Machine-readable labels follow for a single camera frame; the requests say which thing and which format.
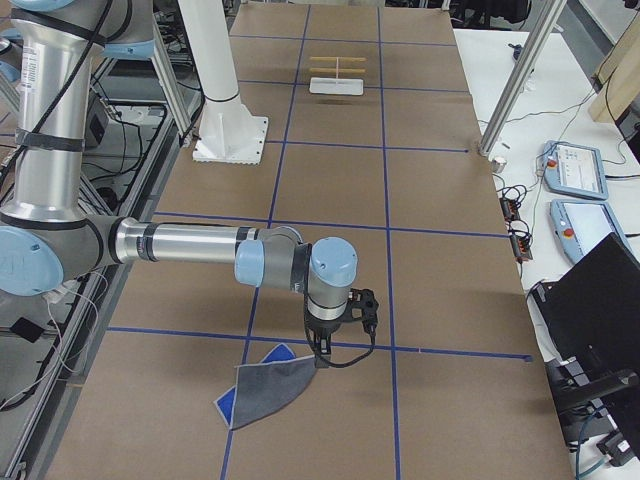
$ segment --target screen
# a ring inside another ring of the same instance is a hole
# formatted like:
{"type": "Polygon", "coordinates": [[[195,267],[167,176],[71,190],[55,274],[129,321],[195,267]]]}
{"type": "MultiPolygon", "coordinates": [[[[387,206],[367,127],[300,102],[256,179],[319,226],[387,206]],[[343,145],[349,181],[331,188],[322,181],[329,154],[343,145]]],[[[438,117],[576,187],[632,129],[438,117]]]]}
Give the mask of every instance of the screen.
{"type": "Polygon", "coordinates": [[[614,231],[609,215],[602,205],[567,202],[564,204],[564,209],[575,232],[580,250],[585,255],[614,231]]]}
{"type": "MultiPolygon", "coordinates": [[[[607,235],[547,293],[548,326],[558,351],[575,356],[591,380],[623,368],[640,374],[640,264],[607,235]]],[[[640,454],[640,388],[603,399],[640,454]]]]}
{"type": "Polygon", "coordinates": [[[562,185],[600,192],[596,156],[592,150],[560,144],[556,147],[556,156],[562,185]]]}

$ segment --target white cable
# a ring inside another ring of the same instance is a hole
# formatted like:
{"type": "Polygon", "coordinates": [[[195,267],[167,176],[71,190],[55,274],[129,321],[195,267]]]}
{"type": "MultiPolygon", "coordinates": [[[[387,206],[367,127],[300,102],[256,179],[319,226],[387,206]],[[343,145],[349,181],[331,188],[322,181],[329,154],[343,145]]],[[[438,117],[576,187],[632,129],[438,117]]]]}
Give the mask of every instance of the white cable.
{"type": "MultiPolygon", "coordinates": [[[[103,290],[103,291],[102,291],[102,293],[98,296],[98,299],[99,299],[100,297],[102,297],[102,296],[105,294],[105,292],[106,292],[106,291],[107,291],[107,289],[109,288],[109,281],[107,280],[107,278],[106,278],[104,275],[102,275],[102,274],[101,274],[101,273],[99,273],[99,272],[92,271],[92,272],[89,272],[89,273],[94,274],[94,275],[98,275],[98,276],[99,276],[99,277],[104,281],[104,283],[105,283],[105,288],[104,288],[104,290],[103,290]]],[[[82,347],[82,348],[81,348],[77,353],[75,353],[73,356],[71,356],[71,357],[67,358],[67,361],[69,361],[69,360],[71,360],[71,359],[73,359],[73,358],[77,357],[78,355],[80,355],[83,351],[86,351],[86,353],[87,353],[87,355],[88,355],[87,347],[88,347],[88,346],[93,342],[93,339],[94,339],[94,337],[95,337],[96,327],[97,327],[97,325],[98,325],[98,320],[99,320],[99,318],[100,318],[100,313],[99,313],[99,311],[98,311],[98,307],[96,306],[96,304],[95,304],[95,303],[94,303],[94,302],[93,302],[89,297],[87,297],[87,296],[85,296],[85,295],[82,295],[81,293],[78,293],[78,292],[73,292],[73,291],[69,290],[69,289],[68,289],[68,288],[66,288],[66,287],[62,287],[62,286],[61,286],[60,288],[64,289],[67,293],[70,293],[70,294],[72,294],[72,295],[75,295],[75,296],[77,296],[77,297],[79,297],[79,298],[84,299],[86,302],[88,302],[88,303],[93,307],[93,310],[94,310],[94,312],[95,312],[95,314],[96,314],[96,318],[94,319],[93,325],[92,325],[92,327],[91,327],[91,329],[90,329],[90,331],[89,331],[89,336],[87,337],[87,341],[85,342],[84,346],[83,346],[83,347],[82,347]]],[[[78,374],[78,373],[79,373],[80,371],[82,371],[82,370],[73,370],[73,369],[71,369],[71,368],[70,368],[70,367],[69,367],[69,366],[64,362],[64,360],[63,360],[63,358],[62,358],[62,351],[64,350],[64,349],[62,348],[62,347],[63,347],[63,337],[62,337],[62,332],[60,331],[60,327],[58,327],[58,324],[57,324],[57,322],[54,320],[53,315],[52,315],[52,313],[51,313],[51,302],[50,302],[49,300],[46,300],[46,299],[45,299],[45,301],[47,302],[47,312],[49,313],[49,318],[50,318],[51,322],[53,323],[54,328],[56,329],[56,333],[57,333],[58,338],[60,339],[60,343],[59,343],[58,347],[56,348],[56,347],[55,347],[55,345],[53,345],[53,346],[52,346],[52,348],[54,349],[54,351],[55,351],[55,353],[56,353],[56,355],[57,355],[57,357],[58,357],[58,359],[59,359],[60,365],[62,365],[62,366],[63,366],[64,368],[66,368],[67,370],[69,370],[69,372],[71,372],[71,373],[73,373],[73,374],[78,374]]],[[[51,366],[51,368],[49,368],[49,370],[45,371],[45,372],[40,376],[40,378],[38,378],[35,382],[31,383],[31,384],[30,384],[30,385],[28,385],[27,387],[24,387],[23,389],[21,389],[21,390],[20,390],[18,393],[16,393],[15,395],[13,395],[13,396],[11,396],[11,397],[7,398],[4,402],[2,402],[2,404],[0,404],[0,412],[2,411],[2,409],[3,409],[4,407],[6,407],[7,405],[10,405],[10,404],[15,400],[15,399],[17,399],[18,397],[20,397],[20,395],[23,395],[25,392],[29,391],[30,389],[32,389],[32,388],[33,388],[33,387],[35,387],[36,385],[40,384],[40,383],[41,383],[43,380],[45,380],[47,377],[51,376],[51,374],[54,372],[54,370],[55,370],[57,367],[58,367],[58,362],[54,362],[54,364],[51,366]]]]}

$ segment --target metal column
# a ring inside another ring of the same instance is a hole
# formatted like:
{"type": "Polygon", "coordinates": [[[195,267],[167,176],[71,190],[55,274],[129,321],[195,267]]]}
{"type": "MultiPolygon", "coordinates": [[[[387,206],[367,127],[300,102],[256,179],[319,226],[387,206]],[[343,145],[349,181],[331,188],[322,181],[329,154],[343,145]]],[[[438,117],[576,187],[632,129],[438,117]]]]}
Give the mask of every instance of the metal column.
{"type": "Polygon", "coordinates": [[[504,127],[504,124],[511,113],[518,96],[522,91],[527,78],[531,74],[533,67],[538,59],[538,55],[544,48],[544,45],[549,38],[549,34],[553,30],[553,27],[562,13],[567,0],[547,0],[540,17],[536,22],[533,31],[529,34],[527,42],[524,44],[522,53],[518,58],[513,72],[507,81],[504,91],[498,100],[498,105],[491,115],[487,129],[480,141],[479,152],[482,156],[488,156],[491,149],[498,141],[500,132],[504,127]]]}
{"type": "Polygon", "coordinates": [[[178,79],[176,78],[176,74],[171,66],[171,61],[169,60],[169,55],[165,50],[162,35],[155,18],[153,19],[153,38],[156,48],[153,53],[153,57],[151,57],[151,62],[153,63],[153,67],[155,68],[158,79],[160,80],[160,86],[167,98],[169,109],[176,121],[180,135],[183,138],[188,139],[184,142],[184,145],[186,146],[190,143],[189,127],[191,125],[191,120],[187,113],[184,98],[178,88],[178,79]]]}

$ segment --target table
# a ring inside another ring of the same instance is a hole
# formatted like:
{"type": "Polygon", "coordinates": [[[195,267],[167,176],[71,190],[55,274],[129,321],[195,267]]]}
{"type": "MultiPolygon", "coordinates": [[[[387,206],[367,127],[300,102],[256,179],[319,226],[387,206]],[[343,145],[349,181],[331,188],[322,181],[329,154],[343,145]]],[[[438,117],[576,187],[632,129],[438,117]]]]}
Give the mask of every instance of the table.
{"type": "MultiPolygon", "coordinates": [[[[358,251],[378,348],[228,432],[234,365],[285,341],[300,298],[229,266],[137,264],[47,478],[570,478],[447,13],[243,5],[240,91],[270,127],[259,166],[178,159],[158,221],[288,224],[358,251]],[[308,92],[310,56],[363,56],[362,97],[308,92]]],[[[336,360],[363,348],[334,338],[336,360]]]]}
{"type": "MultiPolygon", "coordinates": [[[[469,89],[474,99],[474,108],[478,119],[489,120],[502,89],[513,67],[511,44],[523,44],[527,33],[524,32],[481,32],[456,30],[456,40],[464,65],[469,89]]],[[[582,73],[567,44],[560,34],[552,34],[535,66],[527,88],[522,93],[510,118],[519,118],[532,112],[562,111],[566,107],[578,105],[591,92],[591,84],[582,73]]],[[[575,120],[571,122],[562,140],[571,143],[594,146],[600,149],[604,159],[621,162],[617,146],[622,136],[613,124],[595,123],[591,120],[588,108],[595,97],[590,97],[579,109],[575,120]]],[[[493,154],[507,157],[508,164],[501,174],[507,185],[523,183],[530,186],[535,183],[535,158],[542,153],[542,147],[548,140],[558,140],[565,126],[571,121],[578,109],[563,114],[545,114],[528,117],[505,126],[501,142],[493,154]]],[[[626,143],[620,145],[622,154],[628,159],[625,165],[605,163],[609,175],[633,175],[640,173],[640,166],[626,143]]],[[[609,204],[626,233],[640,231],[640,217],[636,206],[640,204],[640,181],[608,182],[609,204]]],[[[530,225],[535,215],[535,239],[533,244],[534,260],[524,264],[522,286],[528,290],[536,282],[557,280],[570,268],[571,264],[564,256],[555,236],[549,217],[549,204],[554,198],[563,198],[542,187],[537,207],[535,197],[538,188],[528,195],[522,206],[521,216],[530,225]]],[[[640,242],[630,239],[636,257],[640,258],[640,242]]],[[[536,327],[540,349],[545,360],[557,356],[533,301],[529,303],[530,313],[536,327]]],[[[600,453],[590,441],[581,452],[583,468],[594,463],[600,453]]],[[[629,479],[640,475],[640,462],[633,459],[621,468],[604,467],[594,473],[594,479],[629,479]]]]}

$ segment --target white pole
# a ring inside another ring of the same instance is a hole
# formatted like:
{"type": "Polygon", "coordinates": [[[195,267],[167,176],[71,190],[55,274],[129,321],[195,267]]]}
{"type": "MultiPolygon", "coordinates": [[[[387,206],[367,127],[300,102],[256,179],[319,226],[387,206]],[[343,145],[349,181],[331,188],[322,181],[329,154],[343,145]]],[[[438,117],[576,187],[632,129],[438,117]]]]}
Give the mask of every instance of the white pole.
{"type": "Polygon", "coordinates": [[[206,104],[197,161],[260,163],[268,119],[253,117],[240,98],[221,0],[179,0],[206,104]]]}

